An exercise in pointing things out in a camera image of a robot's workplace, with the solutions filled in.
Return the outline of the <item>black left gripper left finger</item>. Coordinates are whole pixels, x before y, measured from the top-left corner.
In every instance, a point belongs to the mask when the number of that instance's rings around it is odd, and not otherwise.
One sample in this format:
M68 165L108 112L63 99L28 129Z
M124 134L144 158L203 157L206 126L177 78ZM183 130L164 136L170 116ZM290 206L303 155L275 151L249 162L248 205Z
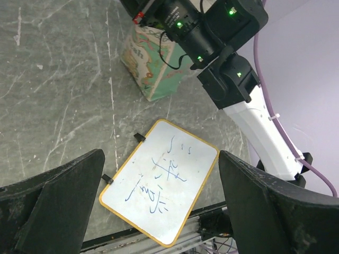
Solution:
M1 187L1 253L80 253L104 163L94 149Z

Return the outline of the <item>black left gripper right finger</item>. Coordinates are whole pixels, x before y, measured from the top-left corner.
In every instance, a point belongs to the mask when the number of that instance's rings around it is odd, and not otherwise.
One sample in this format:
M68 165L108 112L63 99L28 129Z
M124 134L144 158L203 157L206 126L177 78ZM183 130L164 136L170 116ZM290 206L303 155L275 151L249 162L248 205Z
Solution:
M218 165L239 253L338 253L338 198L279 179L227 151Z

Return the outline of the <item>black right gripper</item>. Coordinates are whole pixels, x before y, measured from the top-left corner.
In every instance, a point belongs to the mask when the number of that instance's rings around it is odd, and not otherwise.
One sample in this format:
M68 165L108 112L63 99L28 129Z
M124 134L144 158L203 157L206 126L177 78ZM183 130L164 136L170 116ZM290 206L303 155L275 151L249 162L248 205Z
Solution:
M155 13L164 0L121 0L120 3L127 11L132 21L140 26L158 26Z

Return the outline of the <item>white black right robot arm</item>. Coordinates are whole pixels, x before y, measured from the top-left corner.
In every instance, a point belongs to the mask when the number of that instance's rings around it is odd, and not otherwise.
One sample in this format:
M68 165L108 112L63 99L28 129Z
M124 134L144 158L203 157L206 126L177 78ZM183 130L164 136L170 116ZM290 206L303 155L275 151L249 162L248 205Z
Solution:
M312 162L309 153L293 153L281 133L260 79L238 49L268 21L261 1L216 1L207 10L192 1L123 1L139 26L161 29L179 44L199 70L198 79L213 100L241 129L259 156L259 169L304 187L303 173Z

